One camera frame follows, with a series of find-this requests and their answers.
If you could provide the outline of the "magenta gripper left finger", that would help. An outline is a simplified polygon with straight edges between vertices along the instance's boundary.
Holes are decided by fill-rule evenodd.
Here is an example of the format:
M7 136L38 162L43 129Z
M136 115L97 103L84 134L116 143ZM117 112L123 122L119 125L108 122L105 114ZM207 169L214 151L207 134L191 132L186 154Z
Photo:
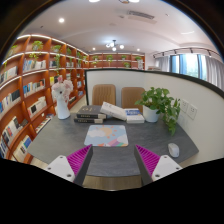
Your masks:
M92 155L93 146L87 145L69 156L59 155L45 170L81 186L85 179Z

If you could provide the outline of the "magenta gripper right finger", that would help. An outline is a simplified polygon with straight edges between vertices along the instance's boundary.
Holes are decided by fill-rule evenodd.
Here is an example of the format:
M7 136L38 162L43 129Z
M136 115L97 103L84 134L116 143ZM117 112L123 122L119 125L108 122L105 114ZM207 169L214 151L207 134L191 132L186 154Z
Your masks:
M140 145L134 147L134 156L140 170L143 185L148 185L182 169L168 155L159 156Z

